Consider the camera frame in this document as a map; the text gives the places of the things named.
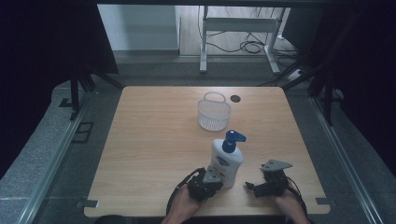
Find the white bottle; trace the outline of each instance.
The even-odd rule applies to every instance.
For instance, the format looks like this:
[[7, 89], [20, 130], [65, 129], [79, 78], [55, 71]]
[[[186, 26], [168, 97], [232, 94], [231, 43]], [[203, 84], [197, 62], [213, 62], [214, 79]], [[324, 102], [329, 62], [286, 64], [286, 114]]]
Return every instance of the white bottle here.
[[225, 139], [213, 140], [211, 165], [225, 188], [233, 187], [238, 168], [244, 161], [244, 155], [235, 142], [246, 140], [244, 135], [236, 131], [228, 131]]

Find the black cable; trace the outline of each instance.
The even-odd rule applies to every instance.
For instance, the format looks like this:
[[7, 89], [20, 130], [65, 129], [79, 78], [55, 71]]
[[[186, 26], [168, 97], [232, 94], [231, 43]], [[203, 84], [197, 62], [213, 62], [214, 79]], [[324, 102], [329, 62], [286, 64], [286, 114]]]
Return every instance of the black cable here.
[[[200, 27], [200, 24], [199, 24], [199, 21], [200, 21], [200, 18], [199, 18], [200, 12], [201, 12], [201, 7], [198, 7], [198, 23], [197, 23], [197, 26], [198, 26], [199, 36], [200, 36], [201, 39], [202, 39], [203, 37], [202, 37], [202, 33], [201, 33], [201, 27]], [[209, 35], [209, 36], [220, 35], [220, 34], [223, 34], [223, 33], [226, 33], [226, 31], [218, 32], [218, 33], [215, 33], [215, 34]], [[253, 36], [257, 41], [248, 40], [248, 38], [249, 38], [250, 36]], [[248, 52], [248, 53], [254, 53], [254, 54], [256, 54], [256, 53], [260, 53], [261, 51], [264, 50], [265, 44], [266, 44], [266, 42], [267, 42], [267, 38], [268, 38], [268, 33], [266, 33], [265, 41], [264, 41], [264, 43], [263, 43], [263, 42], [260, 41], [260, 39], [257, 38], [253, 33], [247, 32], [247, 36], [245, 37], [245, 41], [243, 41], [243, 42], [241, 42], [241, 43], [239, 44], [239, 49], [231, 49], [231, 50], [223, 49], [223, 48], [221, 48], [221, 47], [219, 47], [219, 46], [217, 46], [217, 45], [215, 45], [215, 44], [209, 43], [209, 42], [206, 42], [206, 44], [207, 44], [207, 45], [211, 45], [211, 46], [213, 46], [213, 47], [215, 47], [215, 48], [218, 48], [218, 49], [220, 49], [220, 50], [222, 50], [222, 51], [229, 52], [229, 53], [237, 52], [237, 51], [239, 51], [239, 50], [244, 50], [244, 51], [246, 51], [246, 52]], [[257, 48], [257, 49], [256, 49], [256, 50], [251, 50], [251, 49], [248, 49], [248, 48], [247, 48], [248, 46], [251, 46], [251, 47], [254, 47], [254, 48]]]
[[296, 61], [295, 63], [293, 63], [293, 64], [291, 64], [289, 67], [287, 67], [287, 68], [286, 68], [279, 76], [277, 76], [276, 78], [274, 78], [274, 79], [271, 80], [271, 81], [263, 82], [262, 84], [257, 85], [257, 87], [264, 86], [264, 85], [271, 84], [271, 83], [273, 83], [274, 86], [276, 86], [276, 85], [277, 85], [277, 82], [278, 82], [280, 79], [282, 79], [284, 76], [286, 76], [287, 74], [289, 74], [289, 73], [292, 71], [292, 69], [294, 69], [294, 68], [300, 66], [300, 64], [301, 64], [300, 61]]
[[[257, 12], [257, 7], [255, 7], [255, 8], [251, 11], [250, 17], [252, 17], [251, 15], [253, 15], [254, 12]], [[259, 12], [257, 13], [256, 18], [259, 18], [261, 12], [262, 12], [262, 8], [260, 7]]]
[[274, 51], [298, 51], [297, 49], [273, 49]]
[[267, 17], [267, 11], [268, 11], [268, 7], [265, 9], [264, 18]]
[[274, 14], [275, 8], [273, 7], [273, 11], [271, 12], [270, 19], [272, 19], [272, 15]]
[[282, 53], [283, 51], [279, 50], [273, 50], [274, 55], [276, 56], [284, 56], [284, 57], [289, 57], [289, 58], [296, 58], [297, 57], [297, 51], [296, 53], [288, 54], [288, 53]]
[[187, 175], [186, 178], [184, 178], [174, 189], [174, 191], [171, 194], [171, 197], [169, 198], [168, 204], [166, 205], [166, 215], [168, 215], [171, 206], [172, 206], [172, 202], [175, 199], [178, 190], [183, 187], [183, 185], [187, 184], [187, 181], [189, 181], [189, 179], [195, 175], [195, 173], [201, 173], [203, 170], [205, 170], [205, 168], [198, 168], [196, 170], [194, 170], [191, 174]]
[[228, 11], [228, 7], [225, 7], [225, 10], [227, 11], [228, 17], [230, 17], [230, 12]]
[[291, 186], [289, 186], [289, 185], [286, 186], [286, 189], [288, 189], [292, 194], [294, 194], [294, 196], [295, 196], [296, 199], [297, 199], [297, 202], [298, 202], [298, 203], [300, 204], [300, 206], [303, 208], [304, 213], [305, 213], [305, 216], [308, 217], [308, 211], [307, 211], [307, 209], [306, 209], [306, 204], [305, 204], [305, 202], [304, 202], [304, 200], [303, 200], [303, 196], [301, 195], [300, 190], [298, 189], [296, 183], [295, 183], [291, 178], [289, 178], [289, 177], [287, 176], [287, 179], [290, 180], [290, 181], [294, 184], [294, 187], [297, 188], [297, 191], [296, 191], [294, 188], [292, 188]]

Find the metal rail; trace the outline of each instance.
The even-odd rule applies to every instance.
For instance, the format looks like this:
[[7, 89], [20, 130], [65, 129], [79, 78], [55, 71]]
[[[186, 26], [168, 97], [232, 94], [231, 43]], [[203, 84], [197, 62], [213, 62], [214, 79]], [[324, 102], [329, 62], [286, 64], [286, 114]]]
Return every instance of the metal rail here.
[[361, 182], [361, 179], [359, 178], [358, 173], [353, 167], [352, 162], [350, 161], [340, 139], [338, 138], [336, 132], [334, 131], [334, 128], [330, 126], [326, 121], [326, 119], [323, 117], [323, 111], [318, 102], [318, 99], [314, 99], [312, 97], [310, 99], [311, 99], [311, 103], [316, 109], [318, 119], [320, 120], [323, 129], [332, 143], [332, 149], [334, 149], [334, 152], [341, 163], [341, 166], [346, 174], [346, 177], [349, 180], [350, 186], [355, 192], [358, 201], [361, 204], [361, 208], [363, 209], [363, 212], [367, 216], [367, 219], [370, 221], [370, 223], [373, 224], [383, 223], [380, 215], [377, 212], [373, 199], [368, 193], [366, 187], [364, 187], [363, 183]]
[[53, 153], [52, 158], [49, 160], [47, 167], [45, 168], [43, 174], [38, 179], [35, 184], [35, 188], [33, 189], [28, 201], [26, 202], [21, 215], [18, 219], [18, 224], [30, 224], [33, 222], [35, 215], [43, 202], [48, 189], [50, 188], [50, 184], [55, 177], [56, 172], [64, 158], [64, 154], [68, 149], [70, 142], [73, 138], [73, 135], [78, 127], [79, 122], [84, 116], [87, 103], [90, 100], [90, 95], [85, 94], [81, 100], [81, 108], [77, 113], [74, 120], [71, 120], [66, 132], [64, 133], [64, 137], [60, 141], [56, 151]]

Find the white basket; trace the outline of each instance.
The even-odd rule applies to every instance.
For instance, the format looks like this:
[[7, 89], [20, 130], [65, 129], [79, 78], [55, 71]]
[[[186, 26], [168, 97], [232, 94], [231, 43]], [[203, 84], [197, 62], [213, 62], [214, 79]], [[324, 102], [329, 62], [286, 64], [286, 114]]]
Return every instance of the white basket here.
[[[206, 99], [208, 94], [217, 94], [223, 97], [223, 101]], [[198, 102], [198, 122], [208, 131], [218, 132], [227, 127], [230, 119], [231, 107], [225, 102], [225, 96], [217, 91], [209, 91], [204, 99]]]

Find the metal frame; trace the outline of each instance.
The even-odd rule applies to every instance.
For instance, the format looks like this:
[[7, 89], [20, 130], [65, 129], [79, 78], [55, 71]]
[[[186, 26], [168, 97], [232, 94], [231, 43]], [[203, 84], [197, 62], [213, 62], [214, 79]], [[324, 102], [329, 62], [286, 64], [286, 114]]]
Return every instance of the metal frame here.
[[312, 97], [310, 97], [310, 101], [312, 106], [316, 110], [319, 122], [332, 144], [332, 149], [334, 150], [337, 159], [340, 161], [341, 167], [343, 168], [346, 177], [349, 180], [349, 184], [355, 192], [356, 197], [361, 204], [361, 208], [363, 209], [364, 214], [367, 216], [367, 219], [370, 223], [373, 224], [384, 223], [377, 211], [374, 200], [371, 198], [367, 188], [361, 182], [361, 178], [359, 177], [352, 162], [350, 161], [346, 150], [344, 149], [343, 144], [338, 138], [333, 126], [329, 125], [329, 123], [326, 121], [326, 118], [322, 115], [323, 110], [320, 106], [320, 102], [318, 101], [318, 99]]
[[285, 8], [282, 10], [276, 19], [251, 19], [251, 18], [208, 18], [208, 6], [205, 6], [203, 16], [203, 34], [201, 44], [201, 60], [200, 72], [206, 73], [207, 63], [207, 47], [206, 47], [206, 32], [207, 31], [231, 31], [231, 32], [256, 32], [256, 33], [271, 33], [268, 45], [265, 45], [264, 50], [268, 61], [271, 65], [274, 74], [280, 74], [276, 59], [273, 54], [273, 48], [276, 41], [277, 33], [279, 32], [282, 23]]
[[70, 142], [72, 141], [73, 135], [78, 128], [79, 123], [82, 120], [82, 117], [85, 115], [87, 110], [87, 104], [90, 101], [90, 95], [86, 94], [82, 97], [80, 110], [78, 111], [74, 120], [71, 120], [67, 130], [64, 133], [62, 140], [60, 141], [57, 149], [53, 152], [49, 163], [43, 171], [43, 174], [38, 179], [35, 184], [35, 188], [29, 196], [29, 200], [23, 207], [21, 212], [21, 216], [18, 219], [18, 224], [30, 224], [33, 222], [38, 209], [40, 208], [41, 203], [43, 202], [48, 189], [50, 188], [50, 184], [53, 178], [58, 171], [59, 166], [61, 165], [62, 159], [64, 158], [64, 154], [66, 153]]

